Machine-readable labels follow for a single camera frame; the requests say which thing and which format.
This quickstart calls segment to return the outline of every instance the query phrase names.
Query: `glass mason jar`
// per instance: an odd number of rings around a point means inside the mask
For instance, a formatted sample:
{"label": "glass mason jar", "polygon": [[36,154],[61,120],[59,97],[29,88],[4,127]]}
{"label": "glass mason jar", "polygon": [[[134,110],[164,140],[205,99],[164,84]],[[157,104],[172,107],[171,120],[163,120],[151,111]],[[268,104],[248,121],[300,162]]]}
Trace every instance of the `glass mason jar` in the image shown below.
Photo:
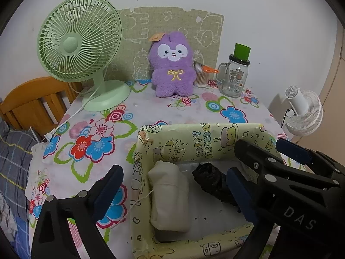
{"label": "glass mason jar", "polygon": [[225,73],[223,78],[219,78],[220,92],[226,96],[239,98],[244,88],[248,76],[249,60],[240,60],[235,58],[233,54],[229,56],[228,63],[221,63],[221,66],[225,66]]}

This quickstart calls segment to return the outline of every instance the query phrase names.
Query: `white wall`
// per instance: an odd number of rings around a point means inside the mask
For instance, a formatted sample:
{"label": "white wall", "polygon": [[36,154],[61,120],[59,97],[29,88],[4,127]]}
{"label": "white wall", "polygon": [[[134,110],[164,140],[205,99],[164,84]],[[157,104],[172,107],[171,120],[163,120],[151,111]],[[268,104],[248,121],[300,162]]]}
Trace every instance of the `white wall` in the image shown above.
{"label": "white wall", "polygon": [[[62,1],[25,0],[9,21],[0,36],[0,97],[27,80],[47,75],[37,58],[37,34],[45,17]],[[331,65],[336,16],[324,0],[109,1],[117,9],[176,6],[223,14],[217,63],[227,61],[236,42],[250,46],[247,83],[267,107],[280,102],[291,84],[320,93]]]}

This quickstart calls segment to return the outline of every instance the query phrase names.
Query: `floral tablecloth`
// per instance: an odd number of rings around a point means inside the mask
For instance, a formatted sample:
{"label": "floral tablecloth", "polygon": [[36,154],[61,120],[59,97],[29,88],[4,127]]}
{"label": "floral tablecloth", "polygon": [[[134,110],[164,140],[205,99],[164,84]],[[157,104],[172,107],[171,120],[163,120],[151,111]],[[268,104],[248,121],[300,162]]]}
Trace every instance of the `floral tablecloth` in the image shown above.
{"label": "floral tablecloth", "polygon": [[[44,200],[48,195],[58,199],[72,197],[81,190],[89,190],[103,178],[113,164],[124,170],[124,181],[106,216],[97,226],[118,259],[132,258],[130,221],[112,227],[127,215],[130,208],[133,152],[138,129],[143,125],[179,123],[261,123],[275,138],[285,137],[279,124],[260,98],[245,89],[238,99],[223,96],[217,82],[209,81],[206,88],[194,88],[189,97],[158,98],[150,80],[130,81],[131,94],[120,105],[102,112],[81,111],[58,129],[47,144],[41,163],[30,171],[28,183],[31,202],[29,238],[34,229]],[[70,106],[63,121],[80,108],[78,97]],[[69,219],[76,247],[82,258],[88,258],[75,222]]]}

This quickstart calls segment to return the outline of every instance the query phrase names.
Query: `green lid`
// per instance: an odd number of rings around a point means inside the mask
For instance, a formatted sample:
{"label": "green lid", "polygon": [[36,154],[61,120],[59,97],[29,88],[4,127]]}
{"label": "green lid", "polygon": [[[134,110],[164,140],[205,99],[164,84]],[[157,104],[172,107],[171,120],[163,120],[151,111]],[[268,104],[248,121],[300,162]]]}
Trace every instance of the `green lid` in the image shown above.
{"label": "green lid", "polygon": [[234,57],[240,60],[246,61],[248,60],[249,53],[251,52],[251,48],[249,46],[235,44],[234,50]]}

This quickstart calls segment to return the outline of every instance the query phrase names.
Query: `white desk fan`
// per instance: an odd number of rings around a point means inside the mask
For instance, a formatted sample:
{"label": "white desk fan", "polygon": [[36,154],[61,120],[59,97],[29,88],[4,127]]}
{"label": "white desk fan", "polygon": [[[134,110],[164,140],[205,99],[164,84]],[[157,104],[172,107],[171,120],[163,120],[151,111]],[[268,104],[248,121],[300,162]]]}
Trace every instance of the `white desk fan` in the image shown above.
{"label": "white desk fan", "polygon": [[120,39],[120,18],[108,1],[66,0],[44,21],[37,52],[45,70],[58,80],[80,82],[93,78],[95,87],[84,96],[84,109],[103,111],[118,105],[130,93],[124,82],[104,81],[103,76]]}
{"label": "white desk fan", "polygon": [[294,115],[286,118],[286,128],[293,135],[312,134],[321,124],[323,110],[319,97],[310,90],[291,85],[285,90]]}

